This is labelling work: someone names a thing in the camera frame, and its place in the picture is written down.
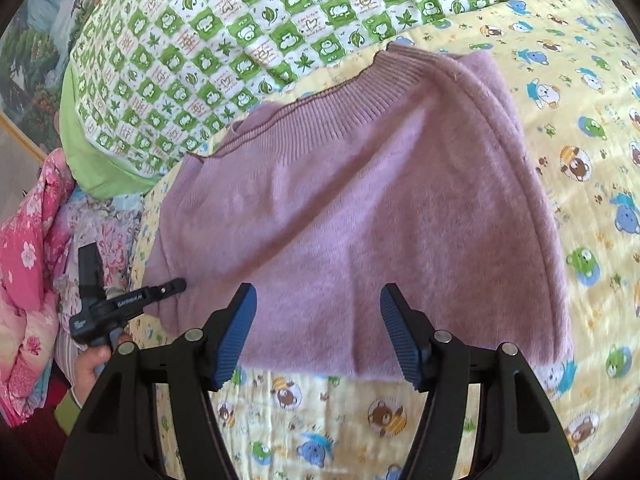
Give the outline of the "person's left hand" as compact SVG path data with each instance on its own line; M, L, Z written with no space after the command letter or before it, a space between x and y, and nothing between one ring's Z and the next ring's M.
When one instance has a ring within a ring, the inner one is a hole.
M112 356L113 350L106 344L105 346L88 347L82 352L75 366L75 377L72 391L77 405L82 408L88 399L98 378L96 369L105 365Z

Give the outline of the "green sleeve left forearm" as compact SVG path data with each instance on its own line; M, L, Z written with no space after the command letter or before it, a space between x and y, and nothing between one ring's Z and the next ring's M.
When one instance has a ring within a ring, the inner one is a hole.
M74 425L81 411L74 390L70 389L65 393L64 398L55 408L53 415L58 426L66 436L73 431Z

